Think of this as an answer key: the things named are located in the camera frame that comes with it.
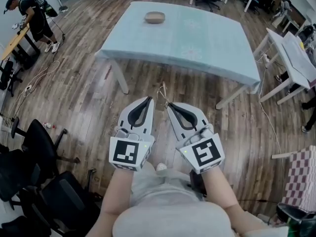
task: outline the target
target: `hardwood floor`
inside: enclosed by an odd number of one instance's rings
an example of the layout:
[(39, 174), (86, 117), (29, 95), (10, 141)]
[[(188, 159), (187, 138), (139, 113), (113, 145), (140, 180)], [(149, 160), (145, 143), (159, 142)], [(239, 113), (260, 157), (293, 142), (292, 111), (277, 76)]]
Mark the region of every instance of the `hardwood floor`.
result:
[[(97, 172), (93, 190), (103, 194), (114, 170), (107, 157), (110, 136), (120, 112), (138, 98), (150, 95), (156, 99), (157, 90), (165, 81), (170, 101), (186, 102), (201, 108), (214, 125), (215, 132), (219, 133), (226, 154), (222, 169), (238, 199), (280, 201), (283, 174), (287, 176), (286, 161), (282, 167), (281, 160), (271, 160), (271, 155), (278, 154), (278, 147), (274, 132), (260, 108), (257, 94), (242, 94), (218, 111), (215, 104), (237, 86), (236, 82), (193, 70), (178, 67), (171, 69), (171, 66), (163, 64), (122, 60), (120, 64), (130, 89), (130, 93), (124, 95), (109, 63), (94, 59), (94, 53), (132, 1), (69, 0), (66, 3), (69, 11), (56, 18), (56, 23), (66, 34), (66, 41), (55, 57), (60, 67), (46, 75), (28, 98), (21, 96), (14, 105), (27, 83), (53, 59), (51, 53), (43, 52), (44, 45), (41, 45), (39, 60), (33, 68), (22, 74), (23, 83), (15, 89), (14, 97), (7, 95), (2, 113), (9, 117), (16, 114), (23, 129), (27, 129), (33, 119), (55, 124), (56, 129), (48, 130), (53, 140), (56, 140), (62, 128), (68, 129), (69, 133), (64, 136), (58, 153), (65, 157), (79, 157), (81, 163), (73, 165), (60, 161), (59, 169), (72, 171), (84, 184), (87, 170), (95, 167)], [(189, 6), (189, 0), (154, 1)], [(226, 5), (222, 2), (219, 4), (221, 10), (215, 12), (239, 21), (253, 50), (265, 36), (266, 27), (273, 29), (269, 22), (270, 15), (263, 11), (260, 15), (250, 10), (244, 13), (243, 3), (236, 0), (229, 0)], [(209, 10), (203, 4), (198, 8)], [(53, 27), (53, 31), (61, 39), (59, 29)], [(53, 71), (56, 65), (53, 64), (49, 71)], [(258, 69), (262, 77), (263, 64), (258, 64)], [(274, 75), (283, 70), (283, 67), (274, 64), (266, 72), (263, 94), (278, 84)], [(314, 129), (309, 134), (303, 134), (300, 130), (312, 111), (302, 112), (299, 101), (308, 101), (314, 94), (300, 93), (278, 106), (276, 101), (285, 94), (286, 91), (282, 91), (263, 103), (276, 129), (282, 153), (315, 144), (316, 137)], [(156, 100), (152, 132), (156, 142), (149, 161), (153, 165), (164, 162), (168, 167), (188, 173), (189, 166), (175, 150), (176, 137), (163, 103), (161, 98)], [(2, 136), (1, 142), (5, 143), (5, 140), (6, 137)], [(7, 142), (11, 149), (21, 145), (19, 138), (14, 141), (8, 138)], [(242, 201), (241, 205), (252, 213), (272, 215), (275, 210), (272, 203)]]

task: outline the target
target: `sneaker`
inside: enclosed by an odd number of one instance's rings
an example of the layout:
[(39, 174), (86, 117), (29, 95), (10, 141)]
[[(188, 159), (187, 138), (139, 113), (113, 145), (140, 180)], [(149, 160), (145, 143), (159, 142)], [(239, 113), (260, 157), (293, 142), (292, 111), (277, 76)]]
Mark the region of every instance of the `sneaker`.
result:
[(164, 170), (164, 169), (167, 169), (167, 166), (163, 163), (159, 163), (157, 165), (157, 168), (156, 168), (156, 171), (161, 171), (161, 170)]
[(45, 53), (48, 53), (50, 51), (50, 48), (52, 45), (53, 45), (53, 42), (50, 42), (49, 44), (46, 43)]
[(282, 79), (280, 76), (275, 76), (275, 79), (279, 82), (279, 83), (283, 83)]
[(53, 44), (53, 50), (51, 51), (52, 53), (56, 53), (59, 47), (59, 42), (57, 42), (56, 44)]
[(307, 130), (303, 125), (302, 125), (302, 127), (301, 127), (301, 130), (302, 130), (302, 132), (304, 132), (304, 133), (309, 133), (309, 132), (310, 132), (310, 130)]

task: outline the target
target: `forearm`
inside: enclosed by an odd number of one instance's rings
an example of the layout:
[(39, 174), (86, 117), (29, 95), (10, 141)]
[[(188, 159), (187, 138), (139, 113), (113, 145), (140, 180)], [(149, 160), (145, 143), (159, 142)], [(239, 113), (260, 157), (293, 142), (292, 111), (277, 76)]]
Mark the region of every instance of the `forearm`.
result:
[(217, 166), (202, 173), (207, 200), (226, 209), (238, 204), (236, 195), (221, 169)]
[(129, 208), (134, 172), (116, 169), (104, 195), (101, 212), (120, 215)]
[(33, 15), (28, 15), (26, 17), (26, 20), (25, 20), (24, 24), (27, 25), (31, 21), (32, 18), (33, 18)]

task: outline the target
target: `chair wheel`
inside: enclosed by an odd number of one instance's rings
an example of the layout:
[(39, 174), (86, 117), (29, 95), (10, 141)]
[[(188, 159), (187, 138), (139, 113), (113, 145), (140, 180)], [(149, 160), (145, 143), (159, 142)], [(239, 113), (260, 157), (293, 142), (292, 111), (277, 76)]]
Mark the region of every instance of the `chair wheel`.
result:
[(80, 159), (78, 157), (75, 158), (74, 163), (80, 163)]

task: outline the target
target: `light blue tablecloth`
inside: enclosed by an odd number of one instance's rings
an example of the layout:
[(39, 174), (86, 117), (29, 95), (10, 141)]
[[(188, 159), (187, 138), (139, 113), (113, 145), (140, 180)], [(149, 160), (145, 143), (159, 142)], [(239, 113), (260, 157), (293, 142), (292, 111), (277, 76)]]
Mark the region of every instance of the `light blue tablecloth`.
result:
[[(165, 21), (146, 23), (150, 11), (163, 12)], [(248, 85), (260, 82), (239, 22), (181, 5), (132, 2), (96, 56), (177, 65)]]

